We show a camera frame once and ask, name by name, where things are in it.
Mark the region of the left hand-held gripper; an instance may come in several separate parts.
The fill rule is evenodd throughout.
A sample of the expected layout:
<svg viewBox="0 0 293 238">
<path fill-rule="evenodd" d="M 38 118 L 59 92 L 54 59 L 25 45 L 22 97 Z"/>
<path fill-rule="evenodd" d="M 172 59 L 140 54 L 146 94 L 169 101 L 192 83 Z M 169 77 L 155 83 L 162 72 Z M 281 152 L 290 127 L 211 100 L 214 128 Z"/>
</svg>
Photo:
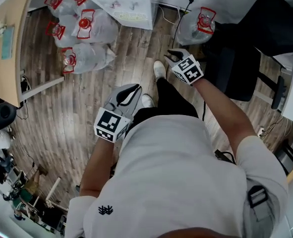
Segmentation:
<svg viewBox="0 0 293 238">
<path fill-rule="evenodd" d="M 99 108 L 94 122 L 95 135 L 115 143 L 128 129 L 141 94 L 139 84 L 116 88 L 107 97 L 104 106 Z"/>
</svg>

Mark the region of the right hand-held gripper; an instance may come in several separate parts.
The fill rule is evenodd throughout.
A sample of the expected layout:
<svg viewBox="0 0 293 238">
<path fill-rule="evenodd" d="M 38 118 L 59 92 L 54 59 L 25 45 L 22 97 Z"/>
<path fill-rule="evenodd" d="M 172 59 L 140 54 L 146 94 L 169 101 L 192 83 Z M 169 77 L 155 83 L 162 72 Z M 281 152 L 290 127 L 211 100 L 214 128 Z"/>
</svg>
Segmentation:
<svg viewBox="0 0 293 238">
<path fill-rule="evenodd" d="M 178 59 L 183 59 L 186 56 L 186 49 L 168 49 L 168 53 Z M 200 63 L 195 60 L 193 55 L 189 55 L 179 63 L 173 61 L 168 55 L 164 55 L 164 58 L 177 78 L 188 85 L 192 85 L 204 76 Z"/>
</svg>

